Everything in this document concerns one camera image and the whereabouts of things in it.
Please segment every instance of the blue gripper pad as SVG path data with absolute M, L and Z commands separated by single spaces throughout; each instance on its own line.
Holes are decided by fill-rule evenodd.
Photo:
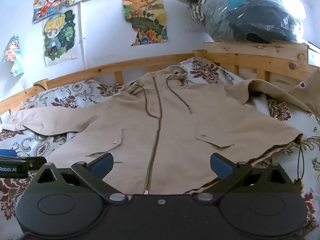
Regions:
M 105 153 L 99 158 L 87 164 L 87 170 L 103 179 L 113 168 L 113 156 L 111 153 Z
M 7 157 L 17 157 L 17 153 L 15 150 L 1 150 L 0 155 L 7 156 Z
M 213 172 L 220 178 L 224 179 L 233 173 L 235 164 L 217 154 L 213 153 L 210 157 L 210 166 Z

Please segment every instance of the zipper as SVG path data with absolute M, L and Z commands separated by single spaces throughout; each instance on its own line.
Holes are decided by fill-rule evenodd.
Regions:
M 144 184 L 144 194 L 146 194 L 146 195 L 149 194 L 150 189 L 151 189 L 153 163 L 155 162 L 156 151 L 157 151 L 157 147 L 158 147 L 158 143 L 159 143 L 159 135 L 160 135 L 160 130 L 161 130 L 161 120 L 162 120 L 162 105 L 161 105 L 161 100 L 160 100 L 160 94 L 159 94 L 158 86 L 156 83 L 155 74 L 153 71 L 151 72 L 151 75 L 152 75 L 153 82 L 155 83 L 156 94 L 158 96 L 160 118 L 158 119 L 158 129 L 156 132 L 156 139 L 155 139 L 155 142 L 153 143 L 151 157 L 149 160 L 149 165 L 148 165 L 147 174 L 146 174 L 146 180 L 145 180 L 145 184 Z

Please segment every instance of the floral bedsheet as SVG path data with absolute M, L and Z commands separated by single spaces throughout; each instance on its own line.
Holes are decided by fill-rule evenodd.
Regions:
M 46 106 L 68 108 L 85 107 L 107 101 L 122 88 L 122 84 L 107 86 L 94 80 L 86 80 L 41 92 L 27 100 L 22 109 Z M 14 149 L 18 156 L 48 156 L 76 133 L 44 136 L 31 130 L 0 130 L 0 149 Z M 28 179 L 0 179 L 0 239 L 17 239 L 22 235 L 15 218 L 15 206 L 36 171 Z
M 189 83 L 234 84 L 243 80 L 217 64 L 198 57 L 192 57 L 179 65 L 188 71 L 184 85 Z M 21 109 L 44 106 L 70 108 L 89 106 L 109 100 L 121 87 L 121 84 L 107 86 L 88 80 L 39 93 L 26 102 Z M 320 185 L 318 181 L 320 178 L 320 120 L 292 104 L 266 95 L 252 97 L 246 105 L 278 119 L 279 122 L 286 122 L 304 133 L 302 147 L 305 173 L 297 187 L 308 208 L 308 216 L 300 232 L 307 239 L 308 234 L 319 227 L 318 221 L 320 221 Z M 0 131 L 0 148 L 15 149 L 19 156 L 47 156 L 74 135 L 75 133 L 66 133 L 43 136 L 31 130 L 20 132 L 3 130 Z M 294 182 L 297 179 L 298 154 L 299 147 L 292 144 L 290 148 L 274 153 L 256 166 L 267 167 L 271 162 L 280 163 Z M 300 161 L 299 170 L 302 171 L 302 168 L 302 161 Z M 28 179 L 0 179 L 1 240 L 13 240 L 21 236 L 22 231 L 15 218 L 15 206 L 35 174 L 36 171 L 30 172 Z

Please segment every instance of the white wall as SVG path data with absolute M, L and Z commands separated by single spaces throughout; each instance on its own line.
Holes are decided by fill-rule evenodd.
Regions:
M 32 23 L 33 1 L 0 0 L 0 55 L 9 39 L 19 35 L 25 71 L 23 75 L 13 77 L 8 67 L 0 66 L 0 101 L 22 91 L 23 84 L 28 88 L 38 80 L 53 79 L 83 70 L 86 66 L 163 54 L 190 53 L 192 49 L 202 49 L 203 42 L 212 41 L 200 26 L 192 22 L 186 5 L 176 0 L 164 0 L 168 41 L 131 47 L 136 33 L 131 24 L 124 20 L 122 0 L 87 0 L 80 5 L 87 61 L 79 57 L 46 68 L 43 23 Z

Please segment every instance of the beige jacket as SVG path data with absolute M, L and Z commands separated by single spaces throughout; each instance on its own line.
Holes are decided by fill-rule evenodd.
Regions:
M 235 163 L 257 163 L 300 142 L 295 128 L 244 106 L 250 94 L 264 92 L 319 117 L 319 89 L 313 100 L 299 86 L 292 90 L 295 98 L 262 80 L 182 86 L 186 75 L 173 65 L 126 84 L 105 103 L 22 110 L 3 128 L 30 128 L 43 135 L 80 132 L 47 161 L 65 168 L 110 152 L 115 164 L 103 180 L 112 187 L 126 194 L 182 194 L 217 177 L 210 168 L 214 152 Z M 319 71 L 310 80 L 305 92 L 318 86 Z

